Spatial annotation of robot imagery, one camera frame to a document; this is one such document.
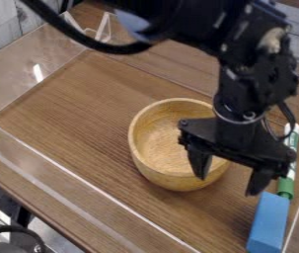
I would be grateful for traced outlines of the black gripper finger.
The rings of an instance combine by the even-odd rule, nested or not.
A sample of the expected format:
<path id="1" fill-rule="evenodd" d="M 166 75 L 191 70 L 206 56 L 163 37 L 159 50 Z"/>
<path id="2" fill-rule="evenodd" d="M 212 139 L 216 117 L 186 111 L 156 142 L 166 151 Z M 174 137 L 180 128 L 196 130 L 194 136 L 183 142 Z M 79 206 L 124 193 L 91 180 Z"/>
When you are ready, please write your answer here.
<path id="1" fill-rule="evenodd" d="M 265 168 L 255 168 L 250 174 L 246 196 L 256 196 L 273 180 L 274 172 Z"/>
<path id="2" fill-rule="evenodd" d="M 190 146 L 187 157 L 195 177 L 204 180 L 212 163 L 212 154 Z"/>

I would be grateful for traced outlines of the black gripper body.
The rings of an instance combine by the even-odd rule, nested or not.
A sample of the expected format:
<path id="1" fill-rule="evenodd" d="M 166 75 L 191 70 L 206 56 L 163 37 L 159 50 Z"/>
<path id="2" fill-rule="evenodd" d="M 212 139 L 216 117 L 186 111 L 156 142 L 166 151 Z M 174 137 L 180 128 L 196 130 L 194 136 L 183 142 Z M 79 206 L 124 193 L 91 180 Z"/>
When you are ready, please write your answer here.
<path id="1" fill-rule="evenodd" d="M 265 168 L 273 178 L 285 177 L 295 152 L 285 145 L 289 134 L 277 135 L 266 120 L 234 124 L 219 118 L 182 119 L 178 142 L 188 150 L 194 146 L 212 156 L 247 166 L 251 172 Z"/>

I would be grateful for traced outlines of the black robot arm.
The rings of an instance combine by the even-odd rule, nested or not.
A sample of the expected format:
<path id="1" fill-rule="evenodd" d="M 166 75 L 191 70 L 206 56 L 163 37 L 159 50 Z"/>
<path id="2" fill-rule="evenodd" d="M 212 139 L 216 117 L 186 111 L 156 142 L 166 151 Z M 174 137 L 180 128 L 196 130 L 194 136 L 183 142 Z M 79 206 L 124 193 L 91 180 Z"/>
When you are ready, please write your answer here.
<path id="1" fill-rule="evenodd" d="M 214 116 L 178 122 L 179 144 L 200 179 L 215 156 L 250 167 L 246 194 L 258 195 L 297 158 L 266 120 L 277 107 L 295 123 L 286 99 L 299 77 L 286 15 L 273 0 L 116 0 L 115 9 L 138 40 L 175 40 L 218 59 Z"/>

